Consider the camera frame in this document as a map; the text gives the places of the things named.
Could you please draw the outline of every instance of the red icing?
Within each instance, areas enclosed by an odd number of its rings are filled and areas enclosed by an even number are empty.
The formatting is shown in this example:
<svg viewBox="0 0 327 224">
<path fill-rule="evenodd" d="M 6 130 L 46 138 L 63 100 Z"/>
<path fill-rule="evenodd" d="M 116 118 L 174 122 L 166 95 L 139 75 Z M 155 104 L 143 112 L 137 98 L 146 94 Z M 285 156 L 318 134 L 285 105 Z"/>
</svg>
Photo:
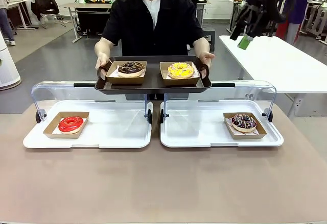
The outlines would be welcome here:
<svg viewBox="0 0 327 224">
<path fill-rule="evenodd" d="M 67 117 L 64 118 L 58 126 L 58 129 L 62 132 L 70 132 L 76 130 L 83 124 L 83 119 L 81 117 Z"/>
</svg>

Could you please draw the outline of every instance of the person's right hand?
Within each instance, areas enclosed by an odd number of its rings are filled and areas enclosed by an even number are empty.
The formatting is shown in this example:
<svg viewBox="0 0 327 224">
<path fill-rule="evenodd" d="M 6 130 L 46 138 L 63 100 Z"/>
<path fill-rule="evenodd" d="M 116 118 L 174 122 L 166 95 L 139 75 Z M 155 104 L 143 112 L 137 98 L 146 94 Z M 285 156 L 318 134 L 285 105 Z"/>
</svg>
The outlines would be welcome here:
<svg viewBox="0 0 327 224">
<path fill-rule="evenodd" d="M 99 67 L 104 67 L 108 62 L 110 61 L 109 57 L 104 53 L 99 53 L 97 63 L 96 63 L 96 70 L 99 69 Z M 101 70 L 101 78 L 106 79 L 107 72 L 105 70 Z"/>
</svg>

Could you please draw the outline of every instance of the black serving tray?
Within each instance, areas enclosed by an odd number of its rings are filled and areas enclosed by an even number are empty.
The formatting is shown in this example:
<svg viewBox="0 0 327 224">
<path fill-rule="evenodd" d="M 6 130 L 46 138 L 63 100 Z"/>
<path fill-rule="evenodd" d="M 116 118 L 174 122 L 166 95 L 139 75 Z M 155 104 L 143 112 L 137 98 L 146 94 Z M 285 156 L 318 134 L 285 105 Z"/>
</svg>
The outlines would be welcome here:
<svg viewBox="0 0 327 224">
<path fill-rule="evenodd" d="M 147 56 L 147 57 L 112 57 L 113 61 L 147 61 L 147 70 L 143 84 L 141 85 L 117 85 L 111 84 L 101 78 L 101 69 L 108 70 L 109 62 L 105 67 L 98 69 L 98 81 L 95 89 L 107 94 L 169 94 L 169 93 L 202 93 L 211 87 L 209 80 L 209 68 L 195 56 Z M 160 62 L 193 62 L 198 71 L 206 69 L 207 76 L 199 79 L 192 86 L 165 86 L 160 72 Z"/>
</svg>

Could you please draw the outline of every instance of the person's left hand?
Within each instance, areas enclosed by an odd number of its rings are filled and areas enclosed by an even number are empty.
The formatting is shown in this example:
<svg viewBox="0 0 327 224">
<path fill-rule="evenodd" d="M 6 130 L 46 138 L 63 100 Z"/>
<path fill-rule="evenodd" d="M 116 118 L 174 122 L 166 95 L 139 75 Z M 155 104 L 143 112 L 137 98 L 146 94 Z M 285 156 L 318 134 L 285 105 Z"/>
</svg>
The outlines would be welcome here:
<svg viewBox="0 0 327 224">
<path fill-rule="evenodd" d="M 199 56 L 201 62 L 206 64 L 209 68 L 211 68 L 211 59 L 215 58 L 216 56 L 210 52 L 202 52 Z M 202 70 L 202 77 L 206 77 L 206 70 Z"/>
</svg>

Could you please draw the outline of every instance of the hand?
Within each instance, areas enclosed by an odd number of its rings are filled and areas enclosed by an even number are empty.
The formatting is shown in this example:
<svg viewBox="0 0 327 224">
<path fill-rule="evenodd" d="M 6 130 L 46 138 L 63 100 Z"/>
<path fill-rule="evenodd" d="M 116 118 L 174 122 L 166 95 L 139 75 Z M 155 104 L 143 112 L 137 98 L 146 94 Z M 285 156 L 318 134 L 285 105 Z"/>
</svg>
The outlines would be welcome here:
<svg viewBox="0 0 327 224">
<path fill-rule="evenodd" d="M 206 64 L 209 68 L 211 68 L 211 59 L 215 58 L 216 56 L 209 52 L 202 52 L 199 56 L 201 62 Z M 207 73 L 206 70 L 201 71 L 202 77 L 206 77 Z"/>
<path fill-rule="evenodd" d="M 97 63 L 96 63 L 96 70 L 98 70 L 99 67 L 104 67 L 109 61 L 110 61 L 110 59 L 106 54 L 99 53 Z M 105 80 L 106 75 L 107 75 L 106 71 L 102 69 L 101 70 L 101 78 Z"/>
</svg>

